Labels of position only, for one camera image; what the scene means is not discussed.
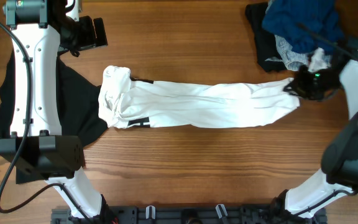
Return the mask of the light grey garment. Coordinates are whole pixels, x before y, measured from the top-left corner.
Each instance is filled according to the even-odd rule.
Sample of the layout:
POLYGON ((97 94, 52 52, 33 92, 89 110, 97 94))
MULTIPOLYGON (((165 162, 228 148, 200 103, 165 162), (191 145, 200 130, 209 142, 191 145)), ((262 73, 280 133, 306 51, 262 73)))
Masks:
POLYGON ((311 52, 296 53, 292 51, 292 46, 283 38, 275 35, 276 49, 281 58, 278 56, 271 56, 265 59, 266 62, 280 62, 287 70, 299 71, 302 65, 309 65, 309 57, 311 52))

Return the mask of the white t-shirt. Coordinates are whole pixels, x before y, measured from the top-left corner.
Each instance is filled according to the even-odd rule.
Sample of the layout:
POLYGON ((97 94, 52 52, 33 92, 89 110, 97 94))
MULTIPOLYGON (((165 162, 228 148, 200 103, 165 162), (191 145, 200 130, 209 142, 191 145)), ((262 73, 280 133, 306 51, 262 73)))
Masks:
POLYGON ((108 127, 249 128, 272 124, 300 106, 284 80, 200 85, 136 79, 126 67, 108 66, 98 116, 108 127))

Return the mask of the black garment at top right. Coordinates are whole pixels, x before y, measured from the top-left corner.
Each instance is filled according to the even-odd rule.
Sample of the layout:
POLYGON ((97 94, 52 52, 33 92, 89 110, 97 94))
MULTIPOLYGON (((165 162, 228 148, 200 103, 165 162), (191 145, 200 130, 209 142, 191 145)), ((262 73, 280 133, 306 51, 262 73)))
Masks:
POLYGON ((277 52, 275 36, 262 28, 267 6, 267 2, 248 4, 245 16, 254 33, 257 63, 265 72, 280 72, 287 68, 277 52))

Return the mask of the left white rail clip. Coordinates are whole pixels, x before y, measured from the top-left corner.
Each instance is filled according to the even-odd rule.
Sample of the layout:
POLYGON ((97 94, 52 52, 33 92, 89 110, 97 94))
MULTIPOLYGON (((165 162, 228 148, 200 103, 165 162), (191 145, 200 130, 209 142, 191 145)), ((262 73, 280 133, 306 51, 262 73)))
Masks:
POLYGON ((145 219, 146 220, 155 220, 156 219, 156 209, 153 205, 149 205, 146 207, 145 219))

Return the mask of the right white rail clip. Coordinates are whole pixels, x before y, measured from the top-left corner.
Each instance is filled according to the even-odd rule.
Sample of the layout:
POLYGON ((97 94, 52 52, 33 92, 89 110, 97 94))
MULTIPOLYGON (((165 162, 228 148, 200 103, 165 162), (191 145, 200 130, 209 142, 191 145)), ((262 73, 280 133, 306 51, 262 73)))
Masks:
POLYGON ((218 218, 222 224, 229 224, 227 220, 227 210, 225 208, 224 204, 217 204, 216 207, 216 213, 218 214, 218 218))

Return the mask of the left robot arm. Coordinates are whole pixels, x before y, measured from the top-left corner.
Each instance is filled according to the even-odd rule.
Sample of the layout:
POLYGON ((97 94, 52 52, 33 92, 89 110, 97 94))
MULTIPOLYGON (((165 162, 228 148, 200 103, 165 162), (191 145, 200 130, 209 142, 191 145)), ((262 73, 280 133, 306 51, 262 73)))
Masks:
POLYGON ((61 61, 107 45, 102 19, 80 16, 80 1, 8 0, 3 29, 13 50, 0 87, 0 156, 18 184, 43 180, 68 204, 52 222, 115 223, 87 178, 83 148, 105 132, 99 87, 61 61))

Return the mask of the dark blue garment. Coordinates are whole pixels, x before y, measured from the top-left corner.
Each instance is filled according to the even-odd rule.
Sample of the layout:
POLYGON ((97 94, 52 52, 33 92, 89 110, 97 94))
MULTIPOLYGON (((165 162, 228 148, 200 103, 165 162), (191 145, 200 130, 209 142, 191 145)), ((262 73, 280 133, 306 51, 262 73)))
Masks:
POLYGON ((309 53, 318 47, 331 53, 330 45, 314 39, 308 31, 331 42, 344 39, 335 3, 335 0, 274 0, 265 13, 262 27, 283 37, 296 53, 309 53))

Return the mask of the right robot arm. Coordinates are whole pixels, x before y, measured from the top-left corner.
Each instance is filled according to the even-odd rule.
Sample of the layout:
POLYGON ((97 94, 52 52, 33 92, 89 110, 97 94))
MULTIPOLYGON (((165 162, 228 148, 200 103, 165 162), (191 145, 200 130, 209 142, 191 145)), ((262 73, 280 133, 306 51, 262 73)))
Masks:
POLYGON ((316 213, 335 200, 358 194, 358 39, 337 45, 330 68, 301 67, 285 92, 323 101, 343 89, 349 122, 325 149, 320 169, 301 185, 284 190, 270 204, 277 223, 315 221, 316 213))

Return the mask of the black garment on left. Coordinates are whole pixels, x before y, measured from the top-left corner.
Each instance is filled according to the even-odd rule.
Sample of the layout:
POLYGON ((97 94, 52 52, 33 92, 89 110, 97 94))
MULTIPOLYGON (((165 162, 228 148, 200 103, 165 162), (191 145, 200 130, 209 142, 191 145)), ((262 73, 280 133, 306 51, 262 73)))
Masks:
MULTIPOLYGON (((62 133, 78 136, 82 145, 95 142, 107 130, 107 124, 98 116, 100 86, 94 86, 72 68, 57 60, 58 113, 62 133)), ((9 137, 14 114, 15 61, 11 55, 6 77, 0 87, 0 138, 9 137)))

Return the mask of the black garment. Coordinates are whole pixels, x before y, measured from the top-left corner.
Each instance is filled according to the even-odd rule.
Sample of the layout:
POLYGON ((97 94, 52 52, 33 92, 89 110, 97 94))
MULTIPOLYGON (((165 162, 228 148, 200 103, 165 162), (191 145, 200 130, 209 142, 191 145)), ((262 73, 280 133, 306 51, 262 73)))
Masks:
MULTIPOLYGON (((100 86, 94 86, 72 68, 57 60, 58 113, 62 133, 78 136, 82 145, 95 142, 107 130, 107 124, 98 116, 100 86)), ((0 87, 0 138, 9 137, 14 114, 15 61, 11 55, 6 77, 0 87)))
POLYGON ((277 52, 275 36, 262 28, 267 6, 267 2, 248 4, 245 16, 254 33, 257 63, 265 72, 280 72, 287 68, 277 52))

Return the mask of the white rail clip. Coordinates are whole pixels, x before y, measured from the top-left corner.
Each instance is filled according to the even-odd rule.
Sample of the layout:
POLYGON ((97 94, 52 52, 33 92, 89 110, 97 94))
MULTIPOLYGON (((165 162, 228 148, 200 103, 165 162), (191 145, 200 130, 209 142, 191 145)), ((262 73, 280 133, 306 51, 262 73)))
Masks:
POLYGON ((155 220, 156 219, 156 209, 153 205, 149 205, 146 207, 145 219, 146 220, 155 220))
POLYGON ((224 204, 217 204, 216 207, 216 213, 218 214, 218 218, 222 224, 229 224, 227 220, 227 210, 225 208, 224 204))

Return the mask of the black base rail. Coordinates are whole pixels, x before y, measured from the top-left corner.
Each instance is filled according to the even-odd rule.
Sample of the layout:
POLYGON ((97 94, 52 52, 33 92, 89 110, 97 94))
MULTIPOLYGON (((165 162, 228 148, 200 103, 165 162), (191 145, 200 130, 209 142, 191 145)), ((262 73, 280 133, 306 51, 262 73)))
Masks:
MULTIPOLYGON (((51 223, 123 223, 123 224, 186 224, 209 223, 221 224, 215 207, 179 207, 157 208, 156 219, 146 220, 145 209, 138 207, 110 207, 104 218, 89 219, 76 218, 69 209, 53 209, 51 223)), ((227 220, 232 224, 264 224, 264 223, 309 223, 327 224, 326 210, 321 209, 312 218, 284 219, 269 214, 268 205, 243 205, 240 207, 226 207, 227 220)))

